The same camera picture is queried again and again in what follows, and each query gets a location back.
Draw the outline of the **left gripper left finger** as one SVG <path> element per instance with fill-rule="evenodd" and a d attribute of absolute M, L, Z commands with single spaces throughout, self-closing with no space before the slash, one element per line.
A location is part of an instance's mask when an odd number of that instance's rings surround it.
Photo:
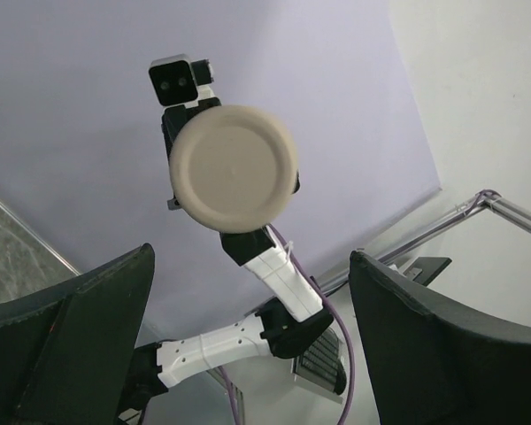
<path fill-rule="evenodd" d="M 155 270 L 148 243 L 0 304 L 0 424 L 112 424 Z"/>

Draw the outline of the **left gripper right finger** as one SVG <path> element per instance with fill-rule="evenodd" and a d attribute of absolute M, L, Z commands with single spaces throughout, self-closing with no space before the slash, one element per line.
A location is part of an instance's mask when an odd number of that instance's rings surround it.
<path fill-rule="evenodd" d="M 383 424 L 531 424 L 531 328 L 350 255 L 349 285 Z"/>

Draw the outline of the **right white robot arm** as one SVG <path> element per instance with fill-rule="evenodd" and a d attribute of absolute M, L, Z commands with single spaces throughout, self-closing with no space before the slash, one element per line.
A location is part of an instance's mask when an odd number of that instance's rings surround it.
<path fill-rule="evenodd" d="M 299 356 L 334 319 L 273 228 L 300 187 L 296 146 L 284 125 L 262 110 L 210 97 L 192 107 L 167 107 L 161 127 L 170 206 L 217 231 L 226 255 L 273 297 L 224 328 L 136 348 L 120 410 L 144 411 L 191 376 L 239 359 Z"/>

